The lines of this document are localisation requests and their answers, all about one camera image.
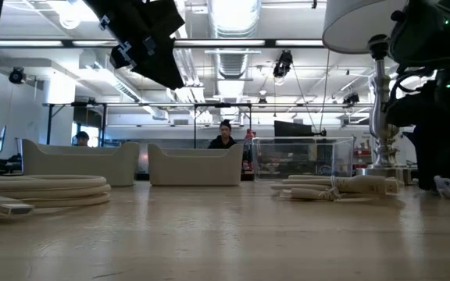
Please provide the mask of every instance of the woman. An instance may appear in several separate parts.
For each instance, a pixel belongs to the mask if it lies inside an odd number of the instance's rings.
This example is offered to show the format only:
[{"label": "woman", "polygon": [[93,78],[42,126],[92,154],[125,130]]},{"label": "woman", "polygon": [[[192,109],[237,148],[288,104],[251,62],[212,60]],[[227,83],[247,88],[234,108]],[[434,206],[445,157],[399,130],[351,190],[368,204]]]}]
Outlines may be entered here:
[{"label": "woman", "polygon": [[208,149],[228,149],[236,144],[235,140],[230,136],[231,132],[230,120],[225,119],[220,123],[220,135],[211,141]]}]

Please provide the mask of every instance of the ductwork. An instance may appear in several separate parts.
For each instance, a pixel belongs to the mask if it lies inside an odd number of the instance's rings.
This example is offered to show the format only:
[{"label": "ductwork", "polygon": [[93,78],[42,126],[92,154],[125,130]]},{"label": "ductwork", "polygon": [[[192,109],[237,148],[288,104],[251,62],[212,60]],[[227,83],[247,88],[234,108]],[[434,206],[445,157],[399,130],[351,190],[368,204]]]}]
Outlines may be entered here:
[{"label": "ductwork", "polygon": [[[94,69],[98,72],[98,75],[103,75],[102,79],[113,86],[118,92],[129,97],[133,102],[150,102],[144,100],[139,95],[138,91],[135,90],[135,87],[127,80],[113,72],[108,55],[100,55],[93,50],[83,51],[79,56],[79,67],[80,69]],[[169,113],[167,111],[150,106],[144,106],[143,109],[148,112],[154,120],[169,119]]]},{"label": "ductwork", "polygon": [[[261,0],[207,0],[208,17],[212,36],[214,38],[251,38],[255,36],[258,26]],[[220,95],[236,98],[238,101],[244,90],[244,77],[248,69],[249,55],[240,54],[247,49],[236,49],[238,54],[215,55],[217,77],[225,79],[218,81]],[[237,108],[225,108],[222,116],[238,117]]]}]

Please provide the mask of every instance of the white lamp shade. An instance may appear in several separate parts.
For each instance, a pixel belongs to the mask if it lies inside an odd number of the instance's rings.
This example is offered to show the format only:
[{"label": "white lamp shade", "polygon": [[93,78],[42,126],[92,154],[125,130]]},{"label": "white lamp shade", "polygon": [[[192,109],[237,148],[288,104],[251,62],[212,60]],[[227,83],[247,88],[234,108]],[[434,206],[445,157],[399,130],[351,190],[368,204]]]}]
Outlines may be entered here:
[{"label": "white lamp shade", "polygon": [[342,54],[369,53],[367,42],[378,34],[390,35],[390,19],[407,0],[327,0],[323,43]]}]

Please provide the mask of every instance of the clear plastic box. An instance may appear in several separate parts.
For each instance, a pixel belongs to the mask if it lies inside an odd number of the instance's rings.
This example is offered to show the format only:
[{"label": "clear plastic box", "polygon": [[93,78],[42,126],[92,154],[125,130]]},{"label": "clear plastic box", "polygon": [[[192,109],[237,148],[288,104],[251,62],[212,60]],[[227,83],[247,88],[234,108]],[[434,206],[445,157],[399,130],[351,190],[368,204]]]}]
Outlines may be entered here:
[{"label": "clear plastic box", "polygon": [[290,175],[352,176],[354,143],[354,137],[255,137],[255,180],[278,181]]}]

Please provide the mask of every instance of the black monitor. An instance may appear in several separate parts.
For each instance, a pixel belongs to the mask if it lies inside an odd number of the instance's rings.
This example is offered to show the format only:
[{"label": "black monitor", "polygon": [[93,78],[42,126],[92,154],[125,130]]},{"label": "black monitor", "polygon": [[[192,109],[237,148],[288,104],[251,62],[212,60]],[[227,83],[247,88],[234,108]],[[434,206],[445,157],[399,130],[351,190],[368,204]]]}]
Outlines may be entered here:
[{"label": "black monitor", "polygon": [[273,122],[275,137],[313,137],[311,125],[289,123],[282,121]]}]

